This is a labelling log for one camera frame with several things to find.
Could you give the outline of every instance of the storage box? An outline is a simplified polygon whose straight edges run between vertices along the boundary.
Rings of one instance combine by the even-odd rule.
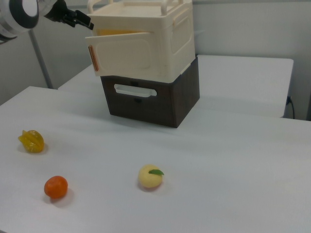
[[[88,10],[86,42],[112,115],[178,127],[198,101],[191,0],[121,1]]]
[[[121,1],[96,11],[86,42],[97,76],[172,83],[195,58],[191,0]]]
[[[102,76],[111,115],[177,128],[200,98],[198,59],[173,83]]]

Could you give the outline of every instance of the table surface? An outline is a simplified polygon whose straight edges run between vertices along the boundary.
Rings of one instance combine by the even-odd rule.
[[[191,110],[178,129],[109,114],[100,95],[29,87],[0,106],[0,229],[8,233],[307,233],[311,124]],[[17,137],[37,130],[40,154]],[[139,187],[144,164],[164,172]],[[43,192],[64,176],[67,195]]]
[[[284,115],[293,60],[198,55],[204,109],[268,117]],[[104,96],[93,65],[58,88]]]

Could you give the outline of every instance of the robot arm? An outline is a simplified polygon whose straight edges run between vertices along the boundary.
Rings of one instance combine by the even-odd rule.
[[[0,44],[34,28],[44,16],[72,27],[80,24],[93,29],[90,17],[67,8],[64,0],[0,0]]]

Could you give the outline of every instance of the dark brown storage box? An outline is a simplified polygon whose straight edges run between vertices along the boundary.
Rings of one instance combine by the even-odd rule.
[[[173,83],[120,76],[102,76],[111,115],[177,128],[200,98],[198,58]],[[114,85],[154,89],[156,96],[135,97],[116,92]]]

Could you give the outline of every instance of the orange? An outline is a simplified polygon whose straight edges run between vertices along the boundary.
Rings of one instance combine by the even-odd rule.
[[[61,198],[67,193],[68,183],[62,176],[53,176],[44,185],[44,192],[52,199]]]

